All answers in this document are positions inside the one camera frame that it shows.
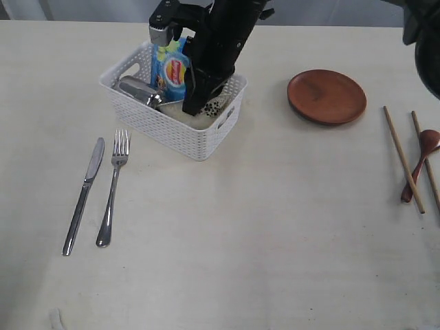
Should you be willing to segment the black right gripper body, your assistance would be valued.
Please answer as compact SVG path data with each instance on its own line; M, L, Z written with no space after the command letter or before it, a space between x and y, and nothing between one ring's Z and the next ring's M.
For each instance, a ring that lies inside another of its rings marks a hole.
M214 1L188 46L195 73L229 78L256 23L274 13L266 1Z

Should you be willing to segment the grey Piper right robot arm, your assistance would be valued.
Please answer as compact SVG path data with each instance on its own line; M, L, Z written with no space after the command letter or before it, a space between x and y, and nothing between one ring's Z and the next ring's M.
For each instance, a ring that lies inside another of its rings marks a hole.
M415 44L418 73L431 92L439 95L439 2L396 1L407 16L403 42ZM184 54L190 60L185 74L183 110L195 115L223 89L258 20L274 13L266 1L213 1L210 7L177 3L175 36L189 28Z

